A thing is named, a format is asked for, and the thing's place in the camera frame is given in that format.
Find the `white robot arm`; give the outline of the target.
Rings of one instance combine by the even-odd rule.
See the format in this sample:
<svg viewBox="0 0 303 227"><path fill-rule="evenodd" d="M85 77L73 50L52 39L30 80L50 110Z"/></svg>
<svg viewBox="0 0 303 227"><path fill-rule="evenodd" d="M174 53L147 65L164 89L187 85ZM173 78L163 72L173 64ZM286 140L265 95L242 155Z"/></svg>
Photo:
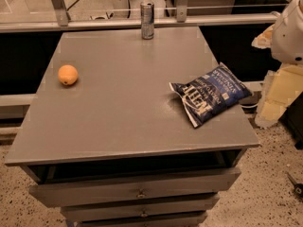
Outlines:
<svg viewBox="0 0 303 227"><path fill-rule="evenodd" d="M276 19L271 52L282 63L303 64L303 0L292 0Z"/></svg>

